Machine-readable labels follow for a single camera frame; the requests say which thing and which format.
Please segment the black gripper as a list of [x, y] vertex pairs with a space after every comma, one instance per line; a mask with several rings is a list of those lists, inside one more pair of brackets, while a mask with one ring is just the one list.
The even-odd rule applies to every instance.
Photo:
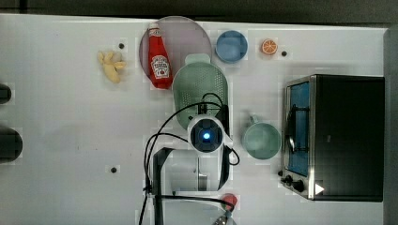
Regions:
[[223, 133], [229, 133], [229, 108], [221, 105], [219, 109], [213, 110], [215, 115], [208, 114], [210, 111], [207, 104], [201, 104], [198, 108], [201, 115], [196, 123], [196, 136], [198, 138], [221, 138]]

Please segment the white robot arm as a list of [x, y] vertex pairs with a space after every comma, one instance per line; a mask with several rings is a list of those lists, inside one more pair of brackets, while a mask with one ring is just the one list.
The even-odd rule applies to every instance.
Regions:
[[183, 192], [218, 191], [230, 173], [228, 106], [202, 100], [178, 109], [175, 118], [187, 131], [187, 146], [163, 147], [152, 158], [155, 225], [166, 225], [166, 200], [190, 201]]

